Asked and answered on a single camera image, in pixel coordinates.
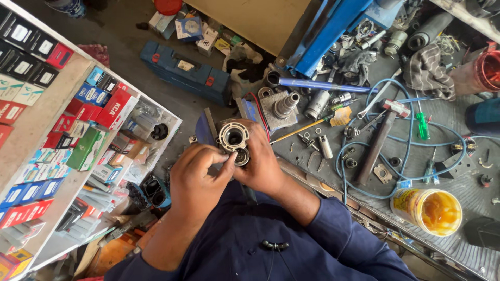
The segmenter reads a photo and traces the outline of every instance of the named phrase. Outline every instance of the red hammer head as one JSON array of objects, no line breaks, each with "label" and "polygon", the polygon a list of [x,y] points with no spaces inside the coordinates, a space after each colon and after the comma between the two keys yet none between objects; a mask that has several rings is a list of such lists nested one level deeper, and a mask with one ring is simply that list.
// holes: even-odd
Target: red hammer head
[{"label": "red hammer head", "polygon": [[393,111],[399,118],[406,118],[412,113],[404,104],[399,101],[384,98],[380,101],[380,106],[386,110]]}]

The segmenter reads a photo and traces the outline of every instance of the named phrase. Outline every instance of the red wire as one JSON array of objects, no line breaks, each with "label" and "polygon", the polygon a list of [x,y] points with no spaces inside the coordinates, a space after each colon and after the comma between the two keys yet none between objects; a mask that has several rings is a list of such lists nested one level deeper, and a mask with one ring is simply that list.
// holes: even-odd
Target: red wire
[{"label": "red wire", "polygon": [[257,105],[257,109],[258,109],[258,114],[260,115],[260,119],[262,119],[262,124],[264,124],[265,133],[267,134],[267,141],[270,142],[271,138],[269,137],[268,126],[266,126],[266,121],[264,120],[264,115],[262,114],[261,106],[259,105],[259,101],[257,100],[257,97],[254,95],[254,93],[251,91],[247,92],[243,96],[243,99],[246,98],[248,96],[248,94],[251,94],[253,99],[255,100],[255,104]]}]

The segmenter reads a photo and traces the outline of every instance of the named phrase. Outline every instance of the blue metal pipe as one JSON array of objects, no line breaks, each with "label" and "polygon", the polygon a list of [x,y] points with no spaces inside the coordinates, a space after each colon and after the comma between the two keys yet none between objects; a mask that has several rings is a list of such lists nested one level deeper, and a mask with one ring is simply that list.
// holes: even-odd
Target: blue metal pipe
[{"label": "blue metal pipe", "polygon": [[[356,92],[364,93],[371,90],[368,87],[359,87],[351,85],[339,85],[336,83],[320,82],[314,80],[304,80],[304,79],[294,79],[280,77],[278,84],[283,86],[301,87],[301,88],[311,88],[311,89],[323,89],[327,91],[346,91],[346,92]],[[373,93],[378,93],[379,89],[373,89]]]}]

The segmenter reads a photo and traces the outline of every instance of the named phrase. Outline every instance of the left hand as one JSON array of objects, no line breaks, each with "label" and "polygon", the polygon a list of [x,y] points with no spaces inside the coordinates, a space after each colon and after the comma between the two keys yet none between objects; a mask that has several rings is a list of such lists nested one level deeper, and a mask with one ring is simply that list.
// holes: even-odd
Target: left hand
[{"label": "left hand", "polygon": [[[199,143],[186,149],[170,171],[169,213],[185,222],[203,223],[233,176],[236,155]],[[217,176],[207,174],[212,164],[222,162]]]}]

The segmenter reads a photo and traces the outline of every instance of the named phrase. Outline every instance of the hammer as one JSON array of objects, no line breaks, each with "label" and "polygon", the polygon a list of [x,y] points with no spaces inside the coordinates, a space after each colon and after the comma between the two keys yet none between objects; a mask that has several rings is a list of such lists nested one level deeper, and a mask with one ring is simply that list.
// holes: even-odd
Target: hammer
[{"label": "hammer", "polygon": [[386,109],[387,113],[385,114],[385,118],[383,119],[380,129],[378,130],[378,133],[371,145],[370,152],[364,161],[361,172],[359,172],[356,178],[356,182],[364,186],[368,183],[368,178],[374,169],[375,162],[377,161],[380,151],[382,150],[382,145],[384,144],[387,135],[389,135],[389,131],[393,127],[396,116],[399,118],[406,118],[412,113],[401,102],[387,98],[380,101],[380,106],[383,109]]}]

